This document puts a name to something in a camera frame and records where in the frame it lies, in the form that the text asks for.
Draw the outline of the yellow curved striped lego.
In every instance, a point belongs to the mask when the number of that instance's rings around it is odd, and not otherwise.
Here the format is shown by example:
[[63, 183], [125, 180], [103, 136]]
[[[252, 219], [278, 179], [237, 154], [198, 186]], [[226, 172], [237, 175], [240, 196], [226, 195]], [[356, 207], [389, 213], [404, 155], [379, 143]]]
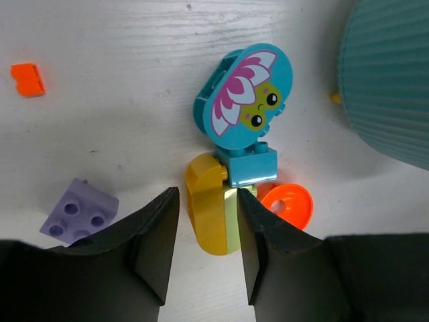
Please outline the yellow curved striped lego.
[[207, 253], [227, 253], [223, 181], [227, 169], [210, 153], [195, 157], [188, 165], [184, 179], [188, 216], [198, 245]]

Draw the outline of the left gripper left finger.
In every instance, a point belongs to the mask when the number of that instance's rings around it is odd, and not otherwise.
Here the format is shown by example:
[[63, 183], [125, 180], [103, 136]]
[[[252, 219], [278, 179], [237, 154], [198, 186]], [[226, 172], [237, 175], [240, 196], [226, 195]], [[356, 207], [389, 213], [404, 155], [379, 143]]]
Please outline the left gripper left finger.
[[1, 241], [2, 321], [156, 321], [180, 212], [170, 187], [144, 208], [68, 247]]

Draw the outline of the small orange lego piece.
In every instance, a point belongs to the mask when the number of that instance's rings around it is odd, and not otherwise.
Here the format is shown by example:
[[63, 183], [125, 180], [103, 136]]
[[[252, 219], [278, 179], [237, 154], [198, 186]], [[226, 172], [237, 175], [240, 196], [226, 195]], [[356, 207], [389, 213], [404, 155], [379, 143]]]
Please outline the small orange lego piece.
[[11, 65], [10, 74], [16, 81], [16, 89], [21, 96], [38, 97], [46, 93], [36, 64], [24, 63]]

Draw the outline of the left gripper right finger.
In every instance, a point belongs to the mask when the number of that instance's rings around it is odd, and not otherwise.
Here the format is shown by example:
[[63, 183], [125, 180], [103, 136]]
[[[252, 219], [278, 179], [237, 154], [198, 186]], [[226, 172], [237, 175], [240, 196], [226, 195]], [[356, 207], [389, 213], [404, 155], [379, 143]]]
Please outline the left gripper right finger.
[[258, 321], [427, 321], [428, 234], [313, 237], [239, 189], [245, 284]]

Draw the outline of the pale green lego block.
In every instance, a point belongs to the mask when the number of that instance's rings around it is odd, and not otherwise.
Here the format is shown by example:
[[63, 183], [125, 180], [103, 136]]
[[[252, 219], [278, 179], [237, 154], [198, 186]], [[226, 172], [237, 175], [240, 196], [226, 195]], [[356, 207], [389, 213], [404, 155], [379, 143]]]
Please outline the pale green lego block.
[[241, 249], [239, 225], [237, 218], [237, 188], [228, 185], [223, 187], [225, 204], [225, 231], [227, 241], [227, 254]]

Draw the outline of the orange round dish lego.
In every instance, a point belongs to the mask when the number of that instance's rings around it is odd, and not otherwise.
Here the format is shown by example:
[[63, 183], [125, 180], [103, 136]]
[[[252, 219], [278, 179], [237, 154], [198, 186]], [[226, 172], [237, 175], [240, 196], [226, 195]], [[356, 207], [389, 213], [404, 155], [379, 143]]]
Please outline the orange round dish lego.
[[312, 218], [313, 199], [301, 185], [274, 182], [259, 184], [257, 198], [265, 208], [298, 229], [304, 230]]

